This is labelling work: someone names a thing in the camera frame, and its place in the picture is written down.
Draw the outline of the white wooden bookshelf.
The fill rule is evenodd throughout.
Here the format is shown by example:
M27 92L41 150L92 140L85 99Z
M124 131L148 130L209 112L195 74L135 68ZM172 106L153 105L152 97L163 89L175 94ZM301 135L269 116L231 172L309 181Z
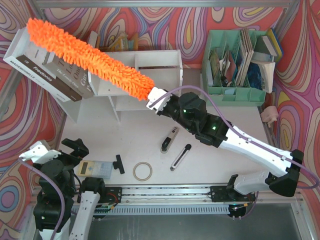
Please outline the white wooden bookshelf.
M111 105L115 119L121 119L123 111L138 111L146 109L146 98L153 87L172 90L182 86L183 64L180 50L145 50L109 52L110 63L114 67L120 64L123 77L112 74L120 85L114 85L92 73L88 74L89 85L93 97L88 100L66 101L57 103L66 115L75 123L80 119L81 109L85 103L92 103L99 97L105 97Z

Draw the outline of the orange microfiber duster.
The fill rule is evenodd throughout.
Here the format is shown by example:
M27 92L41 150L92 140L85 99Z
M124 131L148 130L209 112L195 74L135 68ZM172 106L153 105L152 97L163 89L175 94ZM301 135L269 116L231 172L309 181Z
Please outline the orange microfiber duster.
M38 47L54 53L69 64L112 83L138 100L146 100L154 81L133 67L126 66L106 53L69 34L56 25L37 18L26 23L30 40Z

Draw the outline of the mint green desk organizer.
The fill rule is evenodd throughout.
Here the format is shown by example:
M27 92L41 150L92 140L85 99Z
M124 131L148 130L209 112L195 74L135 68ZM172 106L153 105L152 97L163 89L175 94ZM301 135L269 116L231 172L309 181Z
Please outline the mint green desk organizer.
M265 32L210 30L201 65L204 90L219 106L258 107L266 92L250 84L248 71L257 37Z

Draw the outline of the blue yellow book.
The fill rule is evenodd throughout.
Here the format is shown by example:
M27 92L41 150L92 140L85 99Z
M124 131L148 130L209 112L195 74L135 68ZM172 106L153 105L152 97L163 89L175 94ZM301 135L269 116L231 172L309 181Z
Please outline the blue yellow book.
M275 31L272 28L269 28L265 32L265 35L262 35L262 38L269 54L273 56L274 61L278 63L282 59L284 51Z

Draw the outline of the black silver pen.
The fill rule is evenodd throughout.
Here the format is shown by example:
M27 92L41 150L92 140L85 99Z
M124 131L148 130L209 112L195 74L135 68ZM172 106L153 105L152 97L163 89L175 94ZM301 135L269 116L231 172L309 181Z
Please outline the black silver pen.
M185 147L181 150L181 152L178 154L178 156L172 162L172 164L170 166L170 171L173 172L178 167L178 165L182 162L182 160L188 154L188 152L190 151L191 148L192 148L191 144L188 143L185 145Z

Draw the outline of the black T-shaped clip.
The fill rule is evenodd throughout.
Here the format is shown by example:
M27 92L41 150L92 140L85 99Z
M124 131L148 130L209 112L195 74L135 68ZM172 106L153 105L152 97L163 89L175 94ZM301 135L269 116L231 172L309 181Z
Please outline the black T-shaped clip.
M119 170L121 175L125 174L125 170L124 170L124 166L123 166L123 162L122 162L121 156L119 154L117 154L115 156L115 158L116 158L116 161L114 161L112 163L113 169L114 170Z

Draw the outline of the white paperback book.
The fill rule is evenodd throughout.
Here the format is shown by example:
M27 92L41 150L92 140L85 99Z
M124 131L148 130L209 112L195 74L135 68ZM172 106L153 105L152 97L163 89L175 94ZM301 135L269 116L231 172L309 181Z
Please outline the white paperback book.
M259 67L261 75L262 90L270 94L273 90L274 71L276 63L274 61L251 60L251 63Z

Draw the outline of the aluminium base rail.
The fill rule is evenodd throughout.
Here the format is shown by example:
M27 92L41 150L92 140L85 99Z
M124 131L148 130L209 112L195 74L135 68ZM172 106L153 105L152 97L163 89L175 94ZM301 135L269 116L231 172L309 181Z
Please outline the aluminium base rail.
M238 193L228 195L225 185L210 184L138 184L138 185L106 185L113 190L120 203L124 204L199 204L210 202L215 204L241 204L256 201L260 204L282 204L302 202L300 191L292 197L278 195L272 191L260 191L241 196Z

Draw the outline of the grey notebook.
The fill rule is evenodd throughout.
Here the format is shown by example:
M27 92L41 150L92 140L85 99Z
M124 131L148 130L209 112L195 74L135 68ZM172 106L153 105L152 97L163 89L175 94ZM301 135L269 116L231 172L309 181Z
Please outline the grey notebook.
M190 85L201 88L201 70L196 68L184 68L182 75L182 85Z

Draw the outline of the brown Fredonia book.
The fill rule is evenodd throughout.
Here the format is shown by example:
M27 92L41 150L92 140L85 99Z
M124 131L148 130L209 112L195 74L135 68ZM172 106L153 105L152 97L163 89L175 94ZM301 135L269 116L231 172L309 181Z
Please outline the brown Fredonia book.
M20 53L16 59L25 64L35 75L50 84L56 91L56 97L62 102L82 100L82 97L76 91L43 65L46 55L47 51L44 48L31 45L24 53Z

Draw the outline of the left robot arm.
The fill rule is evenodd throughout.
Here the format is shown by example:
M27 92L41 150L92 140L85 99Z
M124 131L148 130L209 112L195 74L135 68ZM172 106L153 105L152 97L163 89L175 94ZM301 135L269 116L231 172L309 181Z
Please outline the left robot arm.
M62 144L72 152L49 150L45 141L31 148L41 187L33 210L35 226L43 240L86 240L105 183L102 178L86 177L77 190L74 167L89 149L80 138L66 138Z

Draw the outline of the books behind shelf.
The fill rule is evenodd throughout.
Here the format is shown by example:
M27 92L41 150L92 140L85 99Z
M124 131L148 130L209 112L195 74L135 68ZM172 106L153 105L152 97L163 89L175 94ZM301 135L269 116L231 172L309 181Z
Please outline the books behind shelf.
M139 50L139 35L135 33L131 38L127 34L121 32L120 35L109 45L100 46L101 37L95 32L91 31L87 43L93 48L99 49L101 52L127 52Z

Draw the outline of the The Lonely Ones book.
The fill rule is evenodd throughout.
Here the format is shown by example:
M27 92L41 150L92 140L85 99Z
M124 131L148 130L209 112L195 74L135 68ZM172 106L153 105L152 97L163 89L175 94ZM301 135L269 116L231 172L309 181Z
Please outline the The Lonely Ones book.
M84 99L94 96L87 70L76 64L67 63L53 52L47 52L43 65Z

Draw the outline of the black white stapler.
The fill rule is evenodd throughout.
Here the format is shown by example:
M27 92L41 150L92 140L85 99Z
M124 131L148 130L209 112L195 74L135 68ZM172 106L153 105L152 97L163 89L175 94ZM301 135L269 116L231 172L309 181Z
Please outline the black white stapler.
M170 131L170 133L167 135L167 137L164 139L164 141L161 144L161 148L160 148L161 153L165 154L168 152L178 132L179 132L179 128L176 126Z

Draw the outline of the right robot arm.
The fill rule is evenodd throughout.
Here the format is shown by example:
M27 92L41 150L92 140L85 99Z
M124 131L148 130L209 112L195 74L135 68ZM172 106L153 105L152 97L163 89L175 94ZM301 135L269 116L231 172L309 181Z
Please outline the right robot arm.
M265 167L256 173L230 177L225 193L230 198L252 192L271 190L283 197L292 197L297 189L303 153L275 149L241 131L222 117L208 113L206 102L193 92L172 94L152 107L157 115L180 124L201 143L243 155Z

